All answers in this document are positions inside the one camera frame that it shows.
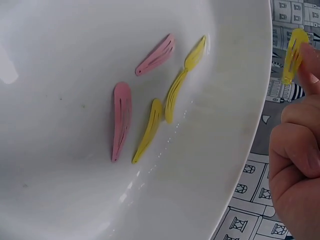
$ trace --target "hair clip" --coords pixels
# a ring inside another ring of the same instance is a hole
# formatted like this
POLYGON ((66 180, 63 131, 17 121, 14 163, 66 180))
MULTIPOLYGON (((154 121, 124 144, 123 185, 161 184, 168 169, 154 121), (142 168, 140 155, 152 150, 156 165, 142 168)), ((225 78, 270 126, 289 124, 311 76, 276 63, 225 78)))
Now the hair clip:
POLYGON ((302 57, 299 54, 302 43, 308 43, 308 34, 301 28, 292 31, 291 38, 286 50, 284 68, 282 75, 282 83, 289 85, 292 83, 296 72, 302 62, 302 57))
POLYGON ((176 106, 176 100, 182 84, 184 83, 187 73, 192 71, 196 65, 200 62, 204 55, 206 46, 206 36, 203 36, 197 45, 191 50, 184 61, 184 70, 175 78, 173 84, 166 97, 166 103, 164 108, 164 117, 168 124, 171 124, 174 120, 174 110, 176 106))
POLYGON ((188 72, 192 71, 202 59, 205 51, 206 39, 206 36, 203 36, 186 57, 184 61, 184 68, 186 68, 188 72))
POLYGON ((176 40, 168 34, 135 69, 135 75, 141 76, 167 61, 175 50, 176 40))
POLYGON ((161 101, 156 98, 152 102, 151 106, 151 111, 150 111, 150 117, 149 117, 149 122, 146 126, 142 141, 134 155, 134 158, 132 160, 133 164, 136 164, 141 156, 145 153, 147 150, 148 146, 154 139, 156 132, 158 130, 159 124, 162 119, 162 114, 163 114, 163 106, 161 101))
POLYGON ((114 88, 114 139, 112 162, 118 160, 125 144, 132 118, 131 90, 127 83, 119 82, 114 88))
POLYGON ((176 100, 180 91, 182 84, 187 77, 188 71, 184 69, 175 78, 169 93, 166 97, 165 107, 164 107, 164 118, 168 124, 171 124, 174 120, 174 109, 176 105, 176 100))

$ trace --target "pink hair clip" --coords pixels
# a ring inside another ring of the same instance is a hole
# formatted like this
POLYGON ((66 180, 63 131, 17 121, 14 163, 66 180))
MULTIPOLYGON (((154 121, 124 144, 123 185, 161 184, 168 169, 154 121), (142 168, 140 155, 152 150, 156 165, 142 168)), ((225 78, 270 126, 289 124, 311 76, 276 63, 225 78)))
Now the pink hair clip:
POLYGON ((132 117, 131 90, 127 83, 119 82, 114 88, 114 139, 112 162, 116 162, 126 141, 132 117))
POLYGON ((135 69, 135 75, 141 76, 167 61, 175 50, 176 40, 168 34, 135 69))

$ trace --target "plate surface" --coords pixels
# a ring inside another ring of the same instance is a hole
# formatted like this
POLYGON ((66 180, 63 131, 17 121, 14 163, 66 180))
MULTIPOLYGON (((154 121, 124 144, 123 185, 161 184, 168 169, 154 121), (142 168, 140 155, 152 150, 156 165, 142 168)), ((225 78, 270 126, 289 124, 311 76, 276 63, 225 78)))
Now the plate surface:
POLYGON ((268 87, 269 1, 4 0, 0 3, 0 238, 208 240, 248 156, 268 87), (137 77, 167 34, 173 56, 137 77), (138 164, 152 99, 205 54, 138 164), (113 89, 132 123, 111 162, 113 89))

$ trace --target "yellow hair clip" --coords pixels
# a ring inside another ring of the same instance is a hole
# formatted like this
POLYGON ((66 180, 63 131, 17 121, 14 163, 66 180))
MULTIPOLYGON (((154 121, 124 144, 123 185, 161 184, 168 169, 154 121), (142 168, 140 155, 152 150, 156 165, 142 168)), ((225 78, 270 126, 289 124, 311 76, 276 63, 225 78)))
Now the yellow hair clip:
POLYGON ((171 124, 174 120, 174 109, 176 105, 176 100, 180 88, 187 77, 187 73, 188 71, 186 69, 179 73, 169 90, 168 96, 166 97, 164 117, 168 124, 171 124))
POLYGON ((158 98, 156 98, 152 102, 149 122, 146 126, 146 130, 144 132, 144 135, 138 147, 138 150, 134 155, 132 164, 136 164, 140 160, 141 156, 145 153, 150 143, 154 139, 162 119, 162 114, 163 114, 162 103, 158 98))
POLYGON ((166 97, 166 103, 164 108, 164 117, 168 124, 171 124, 174 120, 174 110, 176 100, 182 84, 184 83, 187 73, 192 71, 196 65, 200 62, 204 55, 206 45, 206 36, 203 36, 198 44, 191 50, 189 55, 184 61, 184 70, 175 78, 173 84, 166 97))
POLYGON ((195 66, 200 62, 202 56, 204 55, 205 46, 206 46, 206 36, 203 36, 198 42, 196 47, 189 53, 184 61, 184 67, 188 71, 192 71, 195 66))
POLYGON ((296 72, 302 62, 302 58, 299 54, 300 45, 302 43, 308 43, 308 34, 301 28, 297 28, 292 31, 292 35, 286 50, 282 83, 289 85, 295 77, 296 72))

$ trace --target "patterned tablecloth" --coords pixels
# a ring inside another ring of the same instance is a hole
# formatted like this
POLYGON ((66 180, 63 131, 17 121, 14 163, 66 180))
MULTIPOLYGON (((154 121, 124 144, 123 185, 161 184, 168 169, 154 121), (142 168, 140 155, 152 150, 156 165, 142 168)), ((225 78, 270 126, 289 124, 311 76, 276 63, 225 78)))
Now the patterned tablecloth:
POLYGON ((305 95, 297 84, 285 86, 281 75, 293 29, 303 28, 320 49, 320 0, 270 0, 273 50, 271 77, 259 127, 235 192, 212 240, 291 240, 273 208, 269 177, 269 136, 283 108, 305 95))

